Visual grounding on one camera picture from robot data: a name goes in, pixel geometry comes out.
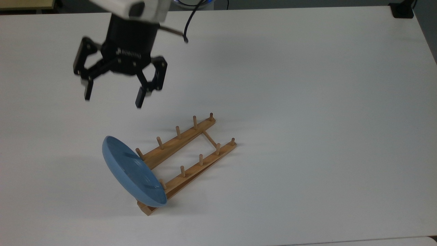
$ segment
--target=black object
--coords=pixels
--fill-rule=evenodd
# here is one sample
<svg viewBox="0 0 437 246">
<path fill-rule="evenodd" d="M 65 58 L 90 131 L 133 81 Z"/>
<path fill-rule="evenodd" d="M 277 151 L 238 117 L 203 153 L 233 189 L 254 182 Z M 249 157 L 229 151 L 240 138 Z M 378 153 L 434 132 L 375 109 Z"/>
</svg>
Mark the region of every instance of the black object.
<svg viewBox="0 0 437 246">
<path fill-rule="evenodd" d="M 414 0 L 404 0 L 400 4 L 388 4 L 392 9 L 392 14 L 394 18 L 400 19 L 412 19 L 414 17 L 413 9 L 411 5 Z"/>
<path fill-rule="evenodd" d="M 132 15 L 142 12 L 141 5 L 131 9 Z M 141 21 L 125 20 L 112 15 L 109 22 L 106 40 L 102 45 L 94 43 L 90 38 L 83 37 L 73 64 L 74 74 L 82 79 L 85 85 L 85 100 L 89 100 L 93 89 L 94 79 L 112 71 L 126 75 L 137 75 L 141 88 L 136 99 L 137 108 L 141 108 L 144 98 L 153 90 L 162 90 L 167 62 L 164 57 L 150 57 L 155 42 L 159 24 Z M 89 55 L 100 50 L 102 59 L 90 68 L 85 68 L 85 61 Z M 146 80 L 142 70 L 149 64 L 155 67 L 155 76 L 151 82 Z"/>
</svg>

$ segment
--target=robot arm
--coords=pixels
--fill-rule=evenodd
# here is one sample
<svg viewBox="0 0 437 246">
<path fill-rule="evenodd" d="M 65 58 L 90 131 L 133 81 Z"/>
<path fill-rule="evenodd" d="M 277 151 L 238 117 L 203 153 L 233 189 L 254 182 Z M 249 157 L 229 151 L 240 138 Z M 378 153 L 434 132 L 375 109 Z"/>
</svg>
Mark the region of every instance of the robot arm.
<svg viewBox="0 0 437 246">
<path fill-rule="evenodd" d="M 73 64 L 74 73 L 85 85 L 85 100 L 89 100 L 98 76 L 112 71 L 136 75 L 140 80 L 135 104 L 142 107 L 143 100 L 153 90 L 161 90 L 164 83 L 167 62 L 164 57 L 150 57 L 160 22 L 166 18 L 171 0 L 91 0 L 112 12 L 105 42 L 100 45 L 83 37 Z M 102 54 L 95 65 L 85 68 L 89 55 L 98 51 Z M 142 70 L 152 64 L 155 76 L 147 81 Z"/>
</svg>

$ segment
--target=black cable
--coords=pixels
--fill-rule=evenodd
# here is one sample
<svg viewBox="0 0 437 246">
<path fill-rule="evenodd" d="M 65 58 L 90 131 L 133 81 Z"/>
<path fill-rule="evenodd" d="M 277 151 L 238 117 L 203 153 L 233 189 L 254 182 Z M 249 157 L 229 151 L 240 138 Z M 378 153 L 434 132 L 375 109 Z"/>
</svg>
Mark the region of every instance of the black cable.
<svg viewBox="0 0 437 246">
<path fill-rule="evenodd" d="M 185 43 L 188 43 L 187 30 L 188 30 L 188 25 L 190 24 L 191 19 L 193 18 L 194 13 L 196 13 L 196 11 L 200 7 L 200 5 L 206 1 L 207 0 L 200 0 L 199 3 L 196 4 L 196 6 L 194 7 L 193 12 L 191 13 L 190 17 L 188 18 L 188 21 L 185 25 L 184 35 L 183 35 Z"/>
</svg>

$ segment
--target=table surface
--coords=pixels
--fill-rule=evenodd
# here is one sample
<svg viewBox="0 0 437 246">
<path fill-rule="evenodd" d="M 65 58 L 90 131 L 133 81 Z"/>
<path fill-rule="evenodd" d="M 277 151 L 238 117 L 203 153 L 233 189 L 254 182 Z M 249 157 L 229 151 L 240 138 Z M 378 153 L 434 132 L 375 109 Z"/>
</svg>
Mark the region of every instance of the table surface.
<svg viewBox="0 0 437 246">
<path fill-rule="evenodd" d="M 166 25 L 183 29 L 188 12 Z M 0 244 L 266 246 L 437 234 L 437 66 L 389 7 L 200 11 L 189 44 L 159 32 L 164 88 L 134 101 L 73 74 L 110 14 L 1 16 Z M 98 56 L 90 59 L 89 64 Z M 214 112 L 238 147 L 145 216 L 106 166 L 107 135 L 143 152 Z M 154 170 L 214 148 L 199 137 Z"/>
</svg>

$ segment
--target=blue plate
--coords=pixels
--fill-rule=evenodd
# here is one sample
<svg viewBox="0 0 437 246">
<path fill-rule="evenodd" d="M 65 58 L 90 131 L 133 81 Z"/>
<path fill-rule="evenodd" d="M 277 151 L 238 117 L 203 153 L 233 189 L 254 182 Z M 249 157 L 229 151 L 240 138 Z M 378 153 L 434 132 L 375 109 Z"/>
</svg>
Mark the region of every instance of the blue plate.
<svg viewBox="0 0 437 246">
<path fill-rule="evenodd" d="M 127 145 L 107 136 L 102 152 L 112 174 L 138 201 L 151 207 L 167 204 L 167 196 L 158 179 Z"/>
</svg>

